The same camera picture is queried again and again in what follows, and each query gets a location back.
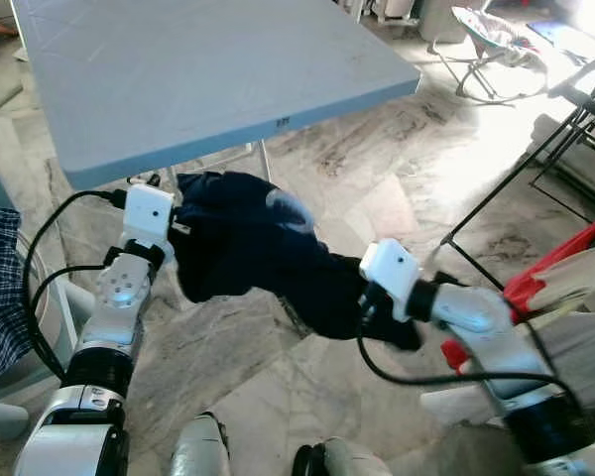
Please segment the blue floor mat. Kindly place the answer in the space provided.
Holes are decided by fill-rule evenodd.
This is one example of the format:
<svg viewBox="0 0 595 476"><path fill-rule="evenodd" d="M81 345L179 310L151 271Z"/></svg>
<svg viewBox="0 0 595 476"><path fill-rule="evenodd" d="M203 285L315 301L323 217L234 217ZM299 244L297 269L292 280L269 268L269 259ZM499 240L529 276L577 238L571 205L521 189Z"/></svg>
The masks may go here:
<svg viewBox="0 0 595 476"><path fill-rule="evenodd" d="M537 20L526 24L540 37L563 52L567 58L588 62L595 60L595 38L556 20Z"/></svg>

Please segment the light blue plastic chair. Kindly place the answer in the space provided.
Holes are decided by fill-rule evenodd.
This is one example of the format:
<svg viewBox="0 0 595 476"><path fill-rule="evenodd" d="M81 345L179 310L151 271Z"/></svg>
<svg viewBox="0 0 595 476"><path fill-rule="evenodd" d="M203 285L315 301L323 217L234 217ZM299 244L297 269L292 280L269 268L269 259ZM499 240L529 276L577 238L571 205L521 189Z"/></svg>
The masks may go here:
<svg viewBox="0 0 595 476"><path fill-rule="evenodd" d="M15 208L15 200L1 178L0 207ZM84 322L83 317L76 317L74 314L81 300L88 302L90 294L69 278L58 277L44 291L38 305L41 331L64 366L69 363L78 344L79 324ZM53 373L41 363L38 354L32 352L0 376L0 439L16 438L26 429L30 420L30 414L25 408L8 405L3 400L52 376Z"/></svg>

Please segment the grey folding table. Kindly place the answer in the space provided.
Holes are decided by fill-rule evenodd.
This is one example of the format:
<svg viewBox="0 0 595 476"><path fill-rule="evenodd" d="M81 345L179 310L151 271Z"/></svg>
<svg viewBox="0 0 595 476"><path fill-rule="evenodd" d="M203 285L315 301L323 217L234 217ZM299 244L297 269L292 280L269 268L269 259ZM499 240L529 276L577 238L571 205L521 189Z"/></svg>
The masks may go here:
<svg viewBox="0 0 595 476"><path fill-rule="evenodd" d="M11 0L75 189L415 94L418 68L332 0Z"/></svg>

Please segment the silver right robot leg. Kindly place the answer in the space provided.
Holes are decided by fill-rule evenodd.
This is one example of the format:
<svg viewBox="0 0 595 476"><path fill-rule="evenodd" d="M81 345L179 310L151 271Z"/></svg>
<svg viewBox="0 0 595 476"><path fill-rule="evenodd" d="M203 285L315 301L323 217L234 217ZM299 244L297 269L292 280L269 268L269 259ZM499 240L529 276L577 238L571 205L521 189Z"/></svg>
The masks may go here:
<svg viewBox="0 0 595 476"><path fill-rule="evenodd" d="M292 476L393 476L383 459L344 438L304 444L295 453Z"/></svg>

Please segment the white garment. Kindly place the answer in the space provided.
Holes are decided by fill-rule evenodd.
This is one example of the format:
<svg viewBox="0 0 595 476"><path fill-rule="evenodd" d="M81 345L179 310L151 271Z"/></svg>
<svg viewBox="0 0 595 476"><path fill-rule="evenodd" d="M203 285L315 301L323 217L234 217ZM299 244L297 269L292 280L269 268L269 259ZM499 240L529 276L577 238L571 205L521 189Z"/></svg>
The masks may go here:
<svg viewBox="0 0 595 476"><path fill-rule="evenodd" d="M577 393L584 408L595 410L595 253L583 251L579 257L565 258L541 273L546 286L562 285L566 291L573 291L578 283L588 287L583 311L549 313L535 329L561 380ZM421 394L419 402L442 425L504 425L478 385L430 391Z"/></svg>

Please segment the black metal drying rack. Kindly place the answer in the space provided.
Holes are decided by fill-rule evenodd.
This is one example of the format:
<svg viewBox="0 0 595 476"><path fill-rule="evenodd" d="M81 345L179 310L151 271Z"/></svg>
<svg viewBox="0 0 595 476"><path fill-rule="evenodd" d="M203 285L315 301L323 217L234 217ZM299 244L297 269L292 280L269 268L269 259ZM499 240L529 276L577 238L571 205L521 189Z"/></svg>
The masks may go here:
<svg viewBox="0 0 595 476"><path fill-rule="evenodd" d="M566 78L561 83L553 86L547 91L551 98L564 98L573 104L573 109L566 115L563 121L557 124L554 131L546 137L537 147L532 149L531 153L525 154L514 163L500 180L492 186L492 189L474 205L473 208L465 214L464 217L456 223L439 241L442 246L447 246L456 251L470 267L484 278L485 281L492 283L497 289L504 289L500 280L493 273L474 257L470 251L457 241L457 236L465 230L466 227L474 221L480 213L483 212L494 199L502 194L506 187L514 184L516 178L529 169L536 169L537 176L528 181L538 193L546 195L552 202L559 204L566 212L573 216L587 221L588 217L580 213L577 208L566 204L559 196L555 196L536 183L538 179L545 176L555 176L561 184L568 185L574 194L582 196L587 202L595 207L595 185L583 180L583 177L563 164L563 159L570 149L574 146L582 145L588 147L595 153L595 59L590 60L588 64L578 69L574 75Z"/></svg>

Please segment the silver robot leg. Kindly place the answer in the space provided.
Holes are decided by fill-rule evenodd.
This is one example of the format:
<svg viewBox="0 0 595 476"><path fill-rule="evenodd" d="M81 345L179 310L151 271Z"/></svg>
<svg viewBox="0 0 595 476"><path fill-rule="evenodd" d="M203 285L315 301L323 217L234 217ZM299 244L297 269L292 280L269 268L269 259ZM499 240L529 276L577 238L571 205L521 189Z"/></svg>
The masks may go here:
<svg viewBox="0 0 595 476"><path fill-rule="evenodd" d="M393 476L383 459L344 438L304 444L295 453L292 476Z"/></svg>
<svg viewBox="0 0 595 476"><path fill-rule="evenodd" d="M168 476L231 476L228 435L212 412L202 412L182 428Z"/></svg>

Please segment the red garment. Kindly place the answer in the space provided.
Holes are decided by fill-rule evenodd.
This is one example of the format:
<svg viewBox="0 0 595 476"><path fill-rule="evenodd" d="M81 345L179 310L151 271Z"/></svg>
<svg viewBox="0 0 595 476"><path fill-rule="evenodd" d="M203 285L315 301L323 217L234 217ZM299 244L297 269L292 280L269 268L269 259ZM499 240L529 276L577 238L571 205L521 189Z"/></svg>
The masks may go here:
<svg viewBox="0 0 595 476"><path fill-rule="evenodd" d="M595 222L557 245L503 289L514 323L542 318L539 336L560 361L595 363Z"/></svg>

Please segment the navy blue garment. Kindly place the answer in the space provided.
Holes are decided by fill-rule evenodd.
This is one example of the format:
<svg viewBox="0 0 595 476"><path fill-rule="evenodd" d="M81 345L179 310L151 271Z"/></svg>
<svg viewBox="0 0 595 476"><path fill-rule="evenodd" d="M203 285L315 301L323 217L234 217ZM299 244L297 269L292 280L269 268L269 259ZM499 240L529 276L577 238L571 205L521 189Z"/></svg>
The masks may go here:
<svg viewBox="0 0 595 476"><path fill-rule="evenodd" d="M278 187L239 172L178 174L182 202L168 236L184 298L206 302L263 290L284 304L314 334L332 340L357 336L405 352L421 347L412 322L390 317L390 305L362 317L358 299L366 282L361 260L334 253L317 235L298 234L269 221L265 196Z"/></svg>

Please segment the blue checked shirt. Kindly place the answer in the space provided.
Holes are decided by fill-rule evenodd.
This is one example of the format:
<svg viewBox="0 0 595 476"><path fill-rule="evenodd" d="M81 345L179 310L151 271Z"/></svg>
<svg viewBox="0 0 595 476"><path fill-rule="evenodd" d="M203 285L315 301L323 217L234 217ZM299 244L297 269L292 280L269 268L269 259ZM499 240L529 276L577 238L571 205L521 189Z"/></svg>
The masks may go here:
<svg viewBox="0 0 595 476"><path fill-rule="evenodd" d="M0 207L0 376L30 353L25 318L22 259L18 253L20 213Z"/></svg>

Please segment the silver left robot leg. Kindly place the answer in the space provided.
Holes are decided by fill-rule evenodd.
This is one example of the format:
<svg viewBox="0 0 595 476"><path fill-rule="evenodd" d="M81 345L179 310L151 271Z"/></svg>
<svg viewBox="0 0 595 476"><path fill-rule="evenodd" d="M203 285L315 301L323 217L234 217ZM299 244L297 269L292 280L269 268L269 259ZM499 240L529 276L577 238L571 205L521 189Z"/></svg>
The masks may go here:
<svg viewBox="0 0 595 476"><path fill-rule="evenodd" d="M231 476L228 435L212 412L202 412L182 428L168 476Z"/></svg>

